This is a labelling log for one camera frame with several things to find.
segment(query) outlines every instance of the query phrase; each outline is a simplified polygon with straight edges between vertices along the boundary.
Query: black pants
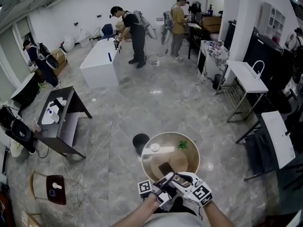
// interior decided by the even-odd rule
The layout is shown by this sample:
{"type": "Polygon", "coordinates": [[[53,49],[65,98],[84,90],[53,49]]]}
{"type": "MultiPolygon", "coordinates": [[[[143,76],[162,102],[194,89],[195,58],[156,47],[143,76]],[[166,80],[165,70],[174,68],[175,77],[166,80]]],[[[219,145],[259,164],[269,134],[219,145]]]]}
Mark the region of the black pants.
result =
{"type": "Polygon", "coordinates": [[[42,61],[38,67],[41,70],[44,79],[55,87],[58,84],[58,78],[56,77],[53,69],[50,68],[44,61],[42,61]]]}
{"type": "Polygon", "coordinates": [[[154,212],[154,214],[161,214],[161,213],[190,213],[197,216],[197,214],[193,210],[184,206],[183,204],[176,204],[176,202],[174,202],[174,205],[171,207],[169,212],[162,210],[161,208],[158,208],[154,212]]]}
{"type": "Polygon", "coordinates": [[[137,62],[144,62],[145,61],[145,54],[144,54],[145,31],[133,33],[132,42],[134,49],[134,59],[137,62]]]}

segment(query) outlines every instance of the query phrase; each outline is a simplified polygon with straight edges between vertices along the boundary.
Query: black trash can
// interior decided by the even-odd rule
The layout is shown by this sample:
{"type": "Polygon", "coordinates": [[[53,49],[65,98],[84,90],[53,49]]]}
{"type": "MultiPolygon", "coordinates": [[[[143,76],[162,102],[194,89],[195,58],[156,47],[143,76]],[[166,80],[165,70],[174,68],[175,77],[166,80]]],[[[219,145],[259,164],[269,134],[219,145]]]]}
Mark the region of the black trash can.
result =
{"type": "Polygon", "coordinates": [[[133,145],[138,155],[142,154],[143,148],[149,140],[150,138],[146,134],[137,134],[133,138],[133,145]]]}
{"type": "Polygon", "coordinates": [[[220,75],[220,74],[215,74],[215,76],[214,76],[214,82],[213,82],[213,89],[214,90],[217,90],[222,77],[223,76],[220,75]]]}

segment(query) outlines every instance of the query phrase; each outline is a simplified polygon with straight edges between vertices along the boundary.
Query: marble floor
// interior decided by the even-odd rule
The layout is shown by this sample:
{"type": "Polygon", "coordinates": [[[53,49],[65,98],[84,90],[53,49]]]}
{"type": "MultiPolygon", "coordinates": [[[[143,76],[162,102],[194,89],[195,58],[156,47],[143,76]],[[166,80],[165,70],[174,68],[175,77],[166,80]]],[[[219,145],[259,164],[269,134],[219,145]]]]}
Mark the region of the marble floor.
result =
{"type": "MultiPolygon", "coordinates": [[[[148,40],[147,54],[163,53],[165,46],[159,41],[148,40]]],[[[20,164],[8,157],[6,172],[17,226],[21,226],[21,211],[41,212],[46,226],[99,227],[110,226],[134,210],[141,202],[137,183],[147,179],[140,158],[132,145],[133,137],[146,133],[150,137],[175,131],[190,137],[201,156],[198,176],[207,182],[214,192],[214,201],[238,227],[250,227],[278,203],[276,174],[244,182],[250,174],[246,151],[235,140],[247,129],[248,122],[226,123],[230,111],[224,95],[215,96],[211,84],[201,84],[196,74],[197,56],[191,60],[175,61],[169,56],[156,56],[160,66],[147,64],[136,69],[127,61],[132,58],[132,45],[126,43],[126,56],[122,65],[127,80],[118,88],[89,89],[79,69],[91,50],[88,45],[78,45],[67,54],[68,65],[59,78],[61,87],[74,86],[75,91],[92,114],[79,119],[74,147],[87,156],[61,155],[49,150],[46,158],[30,155],[20,164]],[[109,133],[112,125],[126,112],[109,133]],[[66,163],[73,179],[79,179],[78,197],[68,194],[73,180],[64,167],[66,163]],[[46,175],[63,175],[67,194],[66,206],[48,201],[34,200],[29,188],[29,178],[36,170],[46,175]]],[[[184,40],[181,56],[187,57],[188,42],[184,40]]],[[[33,125],[50,93],[50,85],[42,89],[34,102],[23,111],[23,119],[33,125]]],[[[40,156],[47,146],[38,143],[40,156]]],[[[34,178],[36,196],[45,196],[45,179],[34,178]]],[[[197,211],[197,208],[186,203],[197,211]]],[[[209,226],[204,215],[204,225],[209,226]]]]}

